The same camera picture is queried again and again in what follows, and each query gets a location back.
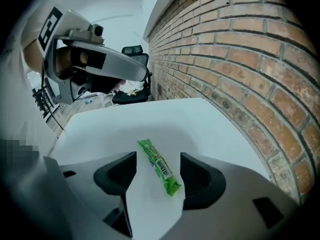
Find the black cable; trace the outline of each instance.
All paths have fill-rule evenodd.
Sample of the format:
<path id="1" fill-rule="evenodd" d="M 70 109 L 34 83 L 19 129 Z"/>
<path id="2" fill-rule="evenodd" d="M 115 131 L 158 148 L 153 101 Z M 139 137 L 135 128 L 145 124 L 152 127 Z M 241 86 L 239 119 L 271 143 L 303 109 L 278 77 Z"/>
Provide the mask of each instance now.
<path id="1" fill-rule="evenodd" d="M 46 97 L 45 97 L 45 89 L 44 89 L 44 81 L 45 81 L 45 64 L 42 64 L 42 74 L 41 74 L 41 93 L 42 93 L 42 98 L 44 101 L 44 104 L 46 105 L 47 109 L 49 110 L 51 116 L 53 117 L 53 119 L 56 121 L 56 123 L 60 126 L 60 128 L 62 129 L 62 131 L 64 131 L 65 129 L 61 126 L 61 124 L 57 121 L 57 119 L 55 118 L 54 114 L 52 113 L 47 101 L 46 101 Z"/>

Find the black logo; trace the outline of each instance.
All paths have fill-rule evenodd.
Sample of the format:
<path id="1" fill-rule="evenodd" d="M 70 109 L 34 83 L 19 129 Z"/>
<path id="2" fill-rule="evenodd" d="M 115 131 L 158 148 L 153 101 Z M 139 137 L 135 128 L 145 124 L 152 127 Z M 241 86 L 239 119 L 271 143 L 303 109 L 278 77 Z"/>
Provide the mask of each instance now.
<path id="1" fill-rule="evenodd" d="M 46 51 L 51 35 L 54 32 L 62 16 L 63 16 L 62 12 L 59 11 L 56 7 L 53 7 L 49 16 L 46 18 L 45 23 L 41 29 L 40 35 L 38 37 L 38 40 L 42 47 L 43 52 Z"/>

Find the black office chair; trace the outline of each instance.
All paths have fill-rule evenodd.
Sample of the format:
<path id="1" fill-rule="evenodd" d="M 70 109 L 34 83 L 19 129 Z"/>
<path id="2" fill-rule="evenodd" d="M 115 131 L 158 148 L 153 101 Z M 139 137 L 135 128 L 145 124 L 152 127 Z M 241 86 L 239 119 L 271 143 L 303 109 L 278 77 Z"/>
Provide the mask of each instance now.
<path id="1" fill-rule="evenodd" d="M 149 55 L 143 53 L 144 51 L 141 45 L 124 47 L 121 52 L 125 55 L 130 56 L 132 59 L 140 62 L 145 66 L 147 66 L 148 64 Z M 148 100 L 149 95 L 151 94 L 151 76 L 152 73 L 149 72 L 148 81 L 144 81 L 143 89 L 137 92 L 136 95 L 129 96 L 127 93 L 118 91 L 113 96 L 112 102 L 114 104 L 120 105 L 146 102 Z"/>

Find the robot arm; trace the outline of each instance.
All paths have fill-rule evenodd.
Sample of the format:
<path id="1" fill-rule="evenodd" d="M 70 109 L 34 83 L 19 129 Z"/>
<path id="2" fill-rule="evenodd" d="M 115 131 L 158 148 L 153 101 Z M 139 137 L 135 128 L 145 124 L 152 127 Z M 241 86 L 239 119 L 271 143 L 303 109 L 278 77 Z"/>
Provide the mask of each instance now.
<path id="1" fill-rule="evenodd" d="M 103 27 L 91 24 L 71 10 L 54 7 L 47 17 L 37 39 L 43 57 L 45 73 L 59 85 L 57 102 L 72 104 L 85 91 L 91 91 L 97 81 L 105 81 L 108 93 L 120 80 L 143 81 L 149 75 L 147 67 L 129 56 L 104 46 Z M 73 59 L 72 66 L 58 75 L 56 56 L 58 40 L 63 41 L 71 51 L 87 54 L 87 63 Z"/>

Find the white sleeve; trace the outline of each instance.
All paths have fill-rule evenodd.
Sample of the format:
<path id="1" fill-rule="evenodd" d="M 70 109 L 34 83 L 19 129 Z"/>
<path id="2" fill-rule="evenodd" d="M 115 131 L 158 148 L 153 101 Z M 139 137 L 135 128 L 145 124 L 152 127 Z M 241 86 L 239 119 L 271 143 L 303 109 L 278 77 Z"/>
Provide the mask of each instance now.
<path id="1" fill-rule="evenodd" d="M 25 49 L 39 36 L 39 33 L 52 8 L 59 4 L 60 0 L 37 0 L 34 7 L 31 8 L 31 15 L 25 25 L 22 36 L 21 46 Z"/>

